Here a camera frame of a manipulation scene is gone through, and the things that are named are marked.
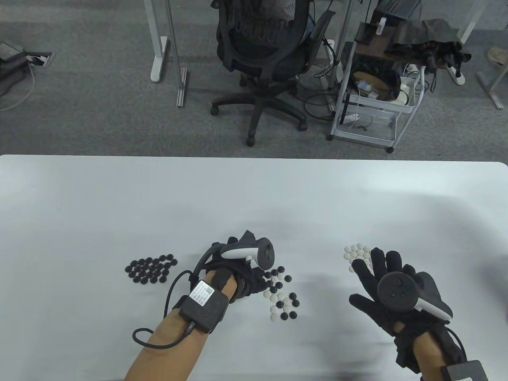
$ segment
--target shoe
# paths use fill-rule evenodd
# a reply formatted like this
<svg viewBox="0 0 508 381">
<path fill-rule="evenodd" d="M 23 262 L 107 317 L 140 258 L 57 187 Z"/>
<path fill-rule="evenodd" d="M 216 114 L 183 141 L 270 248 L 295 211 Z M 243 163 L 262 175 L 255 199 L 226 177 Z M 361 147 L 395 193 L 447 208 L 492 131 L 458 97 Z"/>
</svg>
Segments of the shoe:
<svg viewBox="0 0 508 381">
<path fill-rule="evenodd" d="M 493 46 L 489 49 L 487 53 L 487 57 L 490 62 L 493 64 L 504 66 L 508 61 L 508 50 L 498 48 L 497 46 Z"/>
</svg>

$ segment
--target forearm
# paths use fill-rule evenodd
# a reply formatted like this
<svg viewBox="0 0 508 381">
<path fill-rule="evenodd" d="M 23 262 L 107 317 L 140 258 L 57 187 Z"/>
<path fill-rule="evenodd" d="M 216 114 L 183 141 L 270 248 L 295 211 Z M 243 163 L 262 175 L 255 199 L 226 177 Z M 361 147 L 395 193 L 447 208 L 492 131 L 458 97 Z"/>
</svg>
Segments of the forearm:
<svg viewBox="0 0 508 381">
<path fill-rule="evenodd" d="M 206 275 L 205 281 L 210 283 L 214 274 L 215 271 L 210 271 Z M 231 277 L 222 293 L 231 299 L 235 291 L 236 282 Z M 178 315 L 178 312 L 178 309 L 174 309 L 159 324 L 148 340 L 150 344 L 165 345 L 178 340 L 182 336 L 188 323 Z M 143 348 L 125 376 L 125 381 L 187 380 L 207 338 L 208 334 L 194 329 L 184 341 L 173 348 L 167 350 Z"/>
</svg>

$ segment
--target vr controller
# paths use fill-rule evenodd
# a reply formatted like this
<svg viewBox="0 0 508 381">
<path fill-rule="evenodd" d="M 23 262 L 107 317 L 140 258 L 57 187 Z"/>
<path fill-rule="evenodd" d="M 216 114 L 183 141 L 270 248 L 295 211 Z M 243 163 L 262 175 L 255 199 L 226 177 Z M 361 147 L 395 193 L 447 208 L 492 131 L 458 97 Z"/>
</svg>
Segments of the vr controller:
<svg viewBox="0 0 508 381">
<path fill-rule="evenodd" d="M 453 312 L 441 300 L 434 279 L 426 272 L 412 277 L 394 271 L 386 274 L 377 285 L 377 294 L 381 303 L 395 312 L 427 311 L 442 320 L 450 320 Z"/>
</svg>

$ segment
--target chair base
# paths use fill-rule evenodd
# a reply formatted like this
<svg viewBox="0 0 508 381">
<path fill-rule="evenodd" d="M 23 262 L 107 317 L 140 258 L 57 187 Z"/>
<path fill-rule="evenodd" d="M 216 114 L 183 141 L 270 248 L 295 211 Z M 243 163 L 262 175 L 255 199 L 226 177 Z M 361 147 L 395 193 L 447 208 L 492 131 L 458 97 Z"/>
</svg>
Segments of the chair base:
<svg viewBox="0 0 508 381">
<path fill-rule="evenodd" d="M 248 86 L 251 90 L 250 93 L 236 93 L 224 97 L 216 98 L 212 101 L 210 114 L 218 115 L 219 106 L 224 105 L 253 105 L 254 112 L 250 119 L 249 129 L 247 133 L 246 144 L 249 147 L 254 146 L 256 143 L 256 129 L 258 128 L 259 119 L 263 110 L 268 107 L 274 110 L 283 112 L 286 115 L 296 118 L 299 122 L 298 130 L 307 130 L 306 117 L 303 112 L 290 104 L 276 98 L 277 95 L 284 91 L 296 93 L 296 81 L 289 80 L 286 82 L 277 83 L 273 86 L 263 86 L 255 78 L 241 76 L 240 86 Z"/>
</svg>

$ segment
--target white label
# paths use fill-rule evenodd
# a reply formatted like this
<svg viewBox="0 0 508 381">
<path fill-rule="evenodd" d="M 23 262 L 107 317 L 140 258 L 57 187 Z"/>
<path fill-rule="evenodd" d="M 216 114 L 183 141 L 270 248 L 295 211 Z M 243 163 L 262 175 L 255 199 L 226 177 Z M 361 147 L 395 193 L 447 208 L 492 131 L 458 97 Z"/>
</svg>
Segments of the white label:
<svg viewBox="0 0 508 381">
<path fill-rule="evenodd" d="M 200 280 L 198 285 L 194 287 L 194 290 L 189 294 L 190 298 L 198 303 L 201 307 L 210 299 L 215 290 L 213 287 L 207 285 L 205 281 Z"/>
</svg>

